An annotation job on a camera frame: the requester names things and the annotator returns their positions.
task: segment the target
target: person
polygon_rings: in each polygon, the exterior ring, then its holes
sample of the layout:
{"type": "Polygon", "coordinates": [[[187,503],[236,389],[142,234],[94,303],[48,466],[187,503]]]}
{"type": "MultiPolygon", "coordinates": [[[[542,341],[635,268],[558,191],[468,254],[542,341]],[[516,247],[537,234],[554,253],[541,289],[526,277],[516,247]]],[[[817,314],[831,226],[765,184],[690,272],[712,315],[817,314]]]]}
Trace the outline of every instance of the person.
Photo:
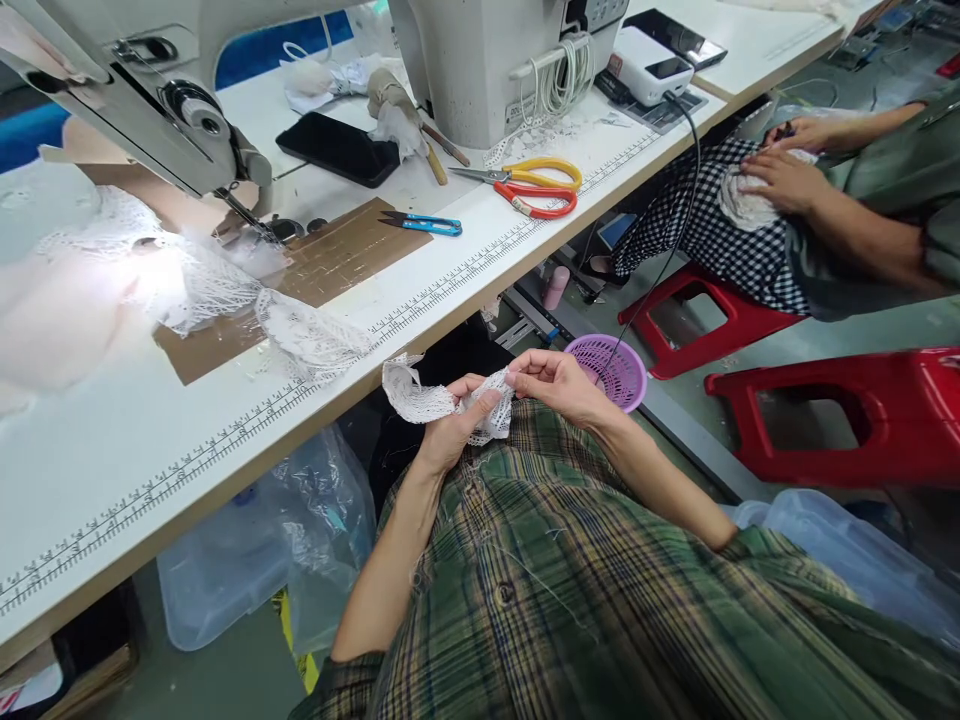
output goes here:
{"type": "MultiPolygon", "coordinates": [[[[727,139],[703,152],[679,247],[756,302],[820,320],[955,293],[957,137],[960,83],[877,115],[795,118],[770,130],[761,146],[727,139]],[[822,156],[811,166],[793,149],[822,156]],[[738,166],[768,183],[753,192],[780,213],[772,225],[742,230],[721,212],[721,181],[738,166]]],[[[592,258],[587,272],[623,285],[639,263],[672,248],[694,175],[687,153],[661,173],[653,193],[641,189],[638,220],[612,258],[592,258]]]]}
{"type": "Polygon", "coordinates": [[[958,655],[738,530],[572,355],[509,371],[506,440],[466,447],[492,390],[426,426],[292,720],[958,717],[958,655]]]}

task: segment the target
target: orange-handled scissors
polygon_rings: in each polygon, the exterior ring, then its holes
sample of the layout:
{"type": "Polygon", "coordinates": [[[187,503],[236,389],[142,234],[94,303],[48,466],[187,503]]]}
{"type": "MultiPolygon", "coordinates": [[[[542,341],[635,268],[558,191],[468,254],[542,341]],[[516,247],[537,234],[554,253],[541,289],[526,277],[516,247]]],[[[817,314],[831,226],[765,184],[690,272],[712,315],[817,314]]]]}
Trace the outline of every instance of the orange-handled scissors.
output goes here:
{"type": "Polygon", "coordinates": [[[507,202],[517,210],[528,217],[540,220],[552,220],[573,212],[573,209],[577,206],[577,190],[583,185],[583,175],[580,174],[577,166],[560,158],[534,158],[516,165],[507,165],[500,170],[450,169],[458,175],[493,185],[493,189],[505,197],[507,202]],[[530,172],[540,168],[560,170],[570,176],[571,182],[554,180],[551,177],[530,172]],[[511,182],[512,180],[519,180],[523,183],[529,183],[529,185],[518,185],[511,182]],[[519,197],[521,195],[559,198],[560,200],[566,200],[567,204],[559,208],[544,210],[524,202],[519,197]]]}

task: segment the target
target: pink bottle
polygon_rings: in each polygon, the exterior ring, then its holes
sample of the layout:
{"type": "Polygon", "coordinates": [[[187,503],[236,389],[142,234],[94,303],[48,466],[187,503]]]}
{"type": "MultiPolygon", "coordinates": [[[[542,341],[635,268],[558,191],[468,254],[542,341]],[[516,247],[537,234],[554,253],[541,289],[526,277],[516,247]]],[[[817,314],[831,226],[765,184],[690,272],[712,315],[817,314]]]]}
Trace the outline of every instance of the pink bottle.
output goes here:
{"type": "Polygon", "coordinates": [[[558,267],[550,276],[550,282],[543,290],[543,307],[545,310],[556,310],[560,304],[563,291],[570,282],[570,271],[565,267],[558,267]]]}

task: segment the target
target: wooden stick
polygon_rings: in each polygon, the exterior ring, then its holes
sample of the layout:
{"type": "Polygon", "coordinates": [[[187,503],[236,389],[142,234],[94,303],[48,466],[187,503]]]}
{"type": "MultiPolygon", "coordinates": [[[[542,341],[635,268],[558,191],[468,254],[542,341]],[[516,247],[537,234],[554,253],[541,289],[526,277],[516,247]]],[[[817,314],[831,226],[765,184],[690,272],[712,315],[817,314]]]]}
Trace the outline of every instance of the wooden stick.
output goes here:
{"type": "Polygon", "coordinates": [[[447,140],[443,135],[438,133],[436,130],[434,130],[432,127],[430,127],[426,123],[423,124],[423,131],[427,135],[432,137],[434,140],[436,140],[438,143],[440,143],[440,147],[442,147],[444,150],[447,151],[447,153],[455,157],[458,163],[460,163],[464,167],[470,167],[470,160],[467,158],[466,155],[460,152],[460,148],[458,148],[452,142],[447,140]]]}
{"type": "Polygon", "coordinates": [[[440,185],[447,184],[447,171],[443,169],[443,165],[440,164],[440,158],[437,157],[437,154],[433,151],[433,145],[427,142],[427,148],[430,150],[430,154],[427,155],[427,162],[430,163],[430,169],[433,170],[434,176],[437,178],[437,183],[440,185]]]}

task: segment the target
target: hand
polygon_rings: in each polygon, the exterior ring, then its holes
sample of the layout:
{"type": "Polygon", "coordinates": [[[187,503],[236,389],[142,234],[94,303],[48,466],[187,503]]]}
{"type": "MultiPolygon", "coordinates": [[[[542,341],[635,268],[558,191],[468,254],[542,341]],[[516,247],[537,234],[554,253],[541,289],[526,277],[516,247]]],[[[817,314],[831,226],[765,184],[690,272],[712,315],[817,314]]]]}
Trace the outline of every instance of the hand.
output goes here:
{"type": "Polygon", "coordinates": [[[856,149],[848,147],[853,136],[852,120],[828,120],[816,117],[799,117],[789,123],[780,123],[767,132],[763,139],[764,150],[775,148],[778,150],[806,150],[811,153],[845,152],[856,149]],[[786,137],[786,133],[793,130],[793,135],[786,137]],[[784,137],[777,140],[777,135],[784,137]]]}
{"type": "Polygon", "coordinates": [[[815,165],[808,165],[780,149],[748,157],[740,170],[767,183],[744,188],[744,194],[765,197],[786,215],[806,215],[824,198],[839,192],[815,165]]]}
{"type": "Polygon", "coordinates": [[[527,350],[510,363],[507,384],[517,397],[533,397],[579,428],[595,427],[611,412],[623,414],[569,353],[527,350]]]}
{"type": "MultiPolygon", "coordinates": [[[[459,405],[463,398],[471,395],[485,380],[486,378],[480,375],[465,375],[448,385],[447,390],[453,393],[459,405]]],[[[427,423],[420,451],[411,465],[411,472],[415,468],[419,473],[435,480],[443,479],[463,454],[470,433],[493,411],[501,397],[498,390],[487,390],[463,415],[447,415],[427,423]]]]}

